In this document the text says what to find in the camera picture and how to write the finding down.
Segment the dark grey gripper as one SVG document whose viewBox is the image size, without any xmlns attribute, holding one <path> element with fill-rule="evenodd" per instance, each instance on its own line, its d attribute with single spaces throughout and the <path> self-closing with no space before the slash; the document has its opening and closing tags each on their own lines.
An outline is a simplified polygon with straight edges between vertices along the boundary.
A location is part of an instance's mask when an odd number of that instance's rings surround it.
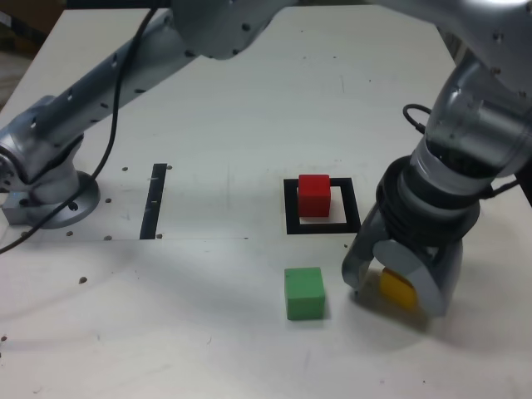
<svg viewBox="0 0 532 399">
<path fill-rule="evenodd" d="M 463 259 L 462 241 L 452 238 L 446 229 L 386 226 L 374 204 L 342 261 L 342 279 L 357 293 L 375 257 L 413 286 L 428 316 L 445 316 Z"/>
</svg>

